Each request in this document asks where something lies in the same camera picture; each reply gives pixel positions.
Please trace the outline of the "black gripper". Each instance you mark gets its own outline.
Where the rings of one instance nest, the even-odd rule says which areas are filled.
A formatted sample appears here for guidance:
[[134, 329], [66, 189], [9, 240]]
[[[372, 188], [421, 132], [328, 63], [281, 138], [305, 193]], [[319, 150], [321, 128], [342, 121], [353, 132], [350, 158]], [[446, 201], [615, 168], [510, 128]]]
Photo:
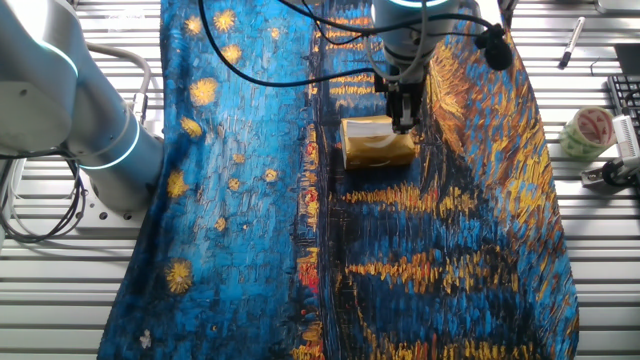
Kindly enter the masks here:
[[[394, 133], [408, 133], [416, 126], [416, 116], [413, 110], [419, 110], [422, 104], [425, 90], [425, 81], [417, 83], [401, 83], [393, 81], [388, 83], [387, 104], [389, 116], [392, 119], [392, 130]], [[403, 110], [402, 101], [407, 98], [410, 107]]]

